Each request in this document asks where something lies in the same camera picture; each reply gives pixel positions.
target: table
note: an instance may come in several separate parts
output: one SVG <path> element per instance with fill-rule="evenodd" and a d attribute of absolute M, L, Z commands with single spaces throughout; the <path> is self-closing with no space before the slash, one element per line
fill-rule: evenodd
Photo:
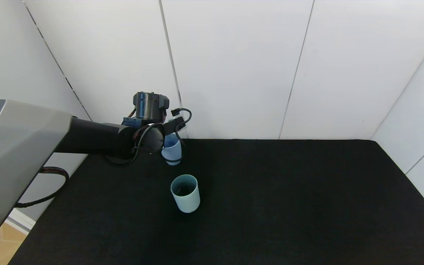
<path fill-rule="evenodd" d="M 376 142 L 185 144 L 177 166 L 88 156 L 10 264 L 424 265 L 424 199 Z M 170 194 L 184 173 L 190 214 Z"/>

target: wooden floor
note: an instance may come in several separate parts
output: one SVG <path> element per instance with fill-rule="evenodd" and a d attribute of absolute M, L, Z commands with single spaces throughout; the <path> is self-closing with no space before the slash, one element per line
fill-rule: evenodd
<path fill-rule="evenodd" d="M 7 265 L 26 235 L 3 223 L 0 227 L 0 265 Z"/>

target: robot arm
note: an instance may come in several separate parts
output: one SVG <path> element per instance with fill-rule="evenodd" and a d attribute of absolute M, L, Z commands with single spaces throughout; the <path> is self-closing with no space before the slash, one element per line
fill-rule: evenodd
<path fill-rule="evenodd" d="M 163 123 L 169 107 L 163 95 L 139 92 L 134 105 L 135 117 L 124 118 L 122 124 L 101 124 L 0 99 L 0 225 L 52 153 L 135 158 L 139 151 L 160 151 L 165 136 L 185 126 L 182 116 Z M 147 130 L 152 123 L 157 126 Z"/>

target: black cable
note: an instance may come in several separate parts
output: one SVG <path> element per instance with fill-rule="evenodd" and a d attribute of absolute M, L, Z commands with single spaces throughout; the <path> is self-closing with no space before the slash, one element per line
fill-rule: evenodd
<path fill-rule="evenodd" d="M 70 179 L 70 176 L 69 176 L 69 174 L 66 170 L 64 170 L 60 167 L 56 167 L 56 166 L 44 166 L 39 170 L 39 173 L 61 175 L 61 176 L 65 177 L 65 181 L 64 181 L 63 185 L 57 191 L 55 191 L 54 193 L 52 193 L 52 194 L 50 194 L 50 195 L 48 195 L 44 198 L 34 200 L 34 201 L 31 201 L 31 202 L 27 202 L 27 203 L 18 202 L 18 203 L 15 204 L 15 206 L 14 206 L 15 208 L 26 208 L 26 207 L 33 206 L 33 205 L 39 204 L 41 202 L 47 201 L 51 198 L 54 198 L 55 196 L 60 194 L 64 190 L 64 188 L 66 188 L 66 185 L 68 185 L 68 180 Z"/>
<path fill-rule="evenodd" d="M 137 110 L 137 107 L 133 108 L 133 111 L 130 112 L 130 114 L 127 117 L 131 118 L 135 114 L 136 110 Z"/>
<path fill-rule="evenodd" d="M 138 154 L 138 151 L 135 150 L 134 156 L 132 158 L 130 158 L 128 161 L 123 162 L 123 163 L 116 163 L 114 161 L 111 161 L 107 156 L 102 156 L 102 157 L 110 165 L 113 165 L 113 166 L 128 166 L 128 165 L 132 164 L 133 161 L 135 161 L 135 158 L 137 158 L 137 154 Z"/>
<path fill-rule="evenodd" d="M 184 125 L 184 124 L 186 124 L 188 121 L 190 121 L 191 120 L 191 118 L 192 118 L 192 112 L 190 111 L 190 110 L 188 110 L 188 109 L 185 109 L 185 108 L 179 108 L 178 110 L 183 110 L 183 111 L 187 111 L 187 112 L 189 112 L 189 117 L 187 118 L 187 120 L 185 120 L 185 121 L 183 121 L 183 122 L 181 122 L 181 123 L 179 123 L 175 128 L 174 128 L 174 132 L 175 132 L 175 134 L 176 134 L 176 137 L 178 137 L 178 139 L 179 139 L 179 141 L 181 142 L 181 144 L 183 145 L 183 146 L 186 146 L 185 144 L 184 144 L 184 141 L 183 141 L 183 139 L 180 137 L 180 135 L 179 135 L 179 133 L 178 133 L 178 130 L 179 130 L 179 127 L 181 126 L 181 125 Z"/>
<path fill-rule="evenodd" d="M 138 149 L 140 148 L 140 144 L 142 143 L 143 137 L 145 137 L 146 133 L 148 131 L 150 131 L 151 129 L 158 127 L 158 126 L 162 127 L 162 131 L 163 131 L 162 134 L 163 135 L 165 134 L 165 129 L 163 128 L 163 123 L 154 123 L 154 124 L 148 126 L 148 128 L 146 128 L 145 131 L 143 131 L 142 136 L 140 137 L 140 140 L 138 141 L 138 146 L 137 146 Z"/>
<path fill-rule="evenodd" d="M 176 125 L 176 127 L 174 128 L 174 132 L 175 132 L 175 134 L 176 134 L 176 137 L 178 137 L 178 140 L 180 141 L 180 143 L 182 144 L 182 146 L 186 146 L 186 145 L 184 144 L 183 139 L 180 137 L 180 135 L 179 135 L 179 133 L 178 133 L 178 130 L 179 130 L 179 127 L 180 127 L 181 125 L 186 124 L 188 121 L 190 121 L 190 120 L 191 120 L 192 112 L 191 112 L 189 109 L 185 109 L 185 108 L 179 108 L 179 109 L 175 109 L 175 110 L 179 110 L 179 111 L 183 110 L 183 111 L 187 111 L 187 112 L 189 112 L 189 117 L 187 118 L 187 120 L 186 120 L 186 121 L 183 121 L 183 122 L 181 122 L 181 123 L 179 123 L 179 124 L 178 124 L 178 125 Z M 167 159 L 167 158 L 165 158 L 165 157 L 163 157 L 163 159 L 165 159 L 165 161 L 167 161 L 167 162 L 175 163 L 175 162 L 179 162 L 179 161 L 181 161 L 181 160 L 183 159 L 183 156 L 181 156 L 179 159 L 176 159 L 176 160 L 170 160 L 170 159 Z"/>

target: light blue cup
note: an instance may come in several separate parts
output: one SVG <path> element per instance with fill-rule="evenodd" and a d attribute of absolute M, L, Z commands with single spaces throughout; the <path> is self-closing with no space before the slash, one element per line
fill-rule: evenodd
<path fill-rule="evenodd" d="M 170 188 L 178 208 L 183 213 L 192 213 L 201 203 L 199 184 L 192 175 L 181 175 L 173 180 Z"/>
<path fill-rule="evenodd" d="M 182 157 L 181 143 L 176 134 L 168 134 L 165 136 L 165 147 L 161 150 L 161 155 L 168 160 L 178 160 Z M 181 161 L 168 162 L 168 165 L 175 166 Z"/>

